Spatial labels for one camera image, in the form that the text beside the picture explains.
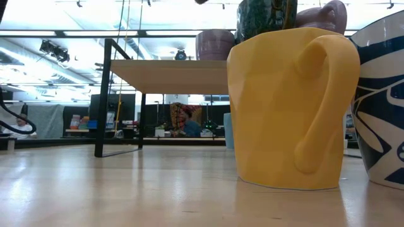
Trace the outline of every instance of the pink ceramic pot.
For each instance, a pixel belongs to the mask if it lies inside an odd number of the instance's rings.
[[[347,28],[347,9],[338,0],[327,3],[323,8],[311,8],[297,13],[296,27],[322,28],[344,34]]]
[[[203,31],[196,36],[196,60],[226,61],[234,43],[234,35],[227,30]]]

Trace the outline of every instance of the black metal frame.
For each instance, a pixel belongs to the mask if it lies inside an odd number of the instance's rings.
[[[107,105],[108,105],[108,88],[110,83],[111,70],[111,54],[112,47],[116,49],[126,60],[131,60],[130,56],[111,38],[105,39],[104,44],[104,68],[102,71],[101,89],[100,89],[100,106],[98,109],[97,119],[97,136],[95,140],[94,156],[97,158],[105,158],[117,154],[124,154],[133,151],[138,151],[143,148],[143,138],[145,133],[145,109],[146,109],[146,94],[141,96],[141,110],[139,123],[139,143],[138,148],[130,151],[118,151],[115,153],[104,154],[105,126],[107,121]]]

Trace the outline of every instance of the table surface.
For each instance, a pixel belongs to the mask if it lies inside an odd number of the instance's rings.
[[[369,182],[359,158],[344,158],[339,188],[299,191],[243,182],[224,146],[93,154],[92,144],[2,154],[0,226],[403,226],[404,191]]]
[[[113,60],[111,71],[147,94],[229,93],[226,61]]]

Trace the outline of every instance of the orange object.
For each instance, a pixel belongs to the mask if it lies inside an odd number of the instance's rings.
[[[359,79],[344,36],[318,28],[263,33],[227,60],[239,176],[289,189],[338,186],[343,115]]]

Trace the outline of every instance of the wooden table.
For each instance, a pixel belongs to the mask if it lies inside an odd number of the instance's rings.
[[[226,61],[113,60],[111,71],[146,94],[229,93]]]

